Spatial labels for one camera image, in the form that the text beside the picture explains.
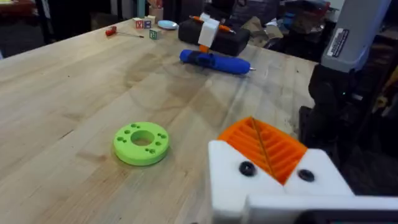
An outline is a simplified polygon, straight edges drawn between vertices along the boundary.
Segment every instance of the blue object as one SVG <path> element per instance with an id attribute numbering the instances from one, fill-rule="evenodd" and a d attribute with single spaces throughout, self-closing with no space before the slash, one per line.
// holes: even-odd
<path id="1" fill-rule="evenodd" d="M 235 75 L 246 74 L 250 71 L 250 63 L 243 59 L 206 54 L 194 50 L 182 50 L 180 60 L 184 63 L 191 63 Z"/>
<path id="2" fill-rule="evenodd" d="M 144 28 L 145 29 L 152 28 L 152 21 L 144 21 Z"/>
<path id="3" fill-rule="evenodd" d="M 177 29 L 178 24 L 173 21 L 159 21 L 157 25 L 163 29 Z"/>
<path id="4" fill-rule="evenodd" d="M 145 0 L 138 0 L 138 7 L 137 7 L 137 16 L 140 18 L 145 17 Z"/>

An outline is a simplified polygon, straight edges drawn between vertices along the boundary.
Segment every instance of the floor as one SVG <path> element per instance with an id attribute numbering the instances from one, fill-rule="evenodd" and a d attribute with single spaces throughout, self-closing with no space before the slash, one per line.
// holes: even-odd
<path id="1" fill-rule="evenodd" d="M 117 23 L 117 17 L 103 13 L 91 15 L 92 30 Z M 0 15 L 0 59 L 44 46 L 36 18 L 10 18 Z"/>
<path id="2" fill-rule="evenodd" d="M 4 58 L 43 45 L 42 31 L 35 19 L 0 17 L 0 51 Z"/>

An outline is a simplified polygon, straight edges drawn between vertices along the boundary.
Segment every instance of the label sticker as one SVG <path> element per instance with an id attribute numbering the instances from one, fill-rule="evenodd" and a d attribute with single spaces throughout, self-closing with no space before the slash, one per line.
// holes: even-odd
<path id="1" fill-rule="evenodd" d="M 343 50 L 344 43 L 347 40 L 349 34 L 348 29 L 338 28 L 331 43 L 327 56 L 339 57 L 340 52 Z"/>

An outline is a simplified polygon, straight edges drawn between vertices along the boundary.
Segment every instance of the blue handle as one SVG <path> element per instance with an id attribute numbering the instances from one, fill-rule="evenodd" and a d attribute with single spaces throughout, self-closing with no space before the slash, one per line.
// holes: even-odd
<path id="1" fill-rule="evenodd" d="M 250 71 L 250 63 L 243 59 L 206 54 L 194 50 L 182 50 L 180 60 L 184 63 L 192 63 L 235 75 L 246 74 Z"/>

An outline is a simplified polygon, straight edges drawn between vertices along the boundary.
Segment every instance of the metal screw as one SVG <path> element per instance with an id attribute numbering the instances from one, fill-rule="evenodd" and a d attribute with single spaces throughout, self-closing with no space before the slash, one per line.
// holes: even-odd
<path id="1" fill-rule="evenodd" d="M 239 166 L 239 171 L 246 177 L 252 177 L 256 174 L 256 167 L 253 165 L 252 162 L 244 161 Z"/>
<path id="2" fill-rule="evenodd" d="M 313 182 L 315 180 L 314 174 L 306 169 L 300 169 L 297 171 L 298 177 L 300 177 L 302 180 L 307 181 L 307 182 Z"/>

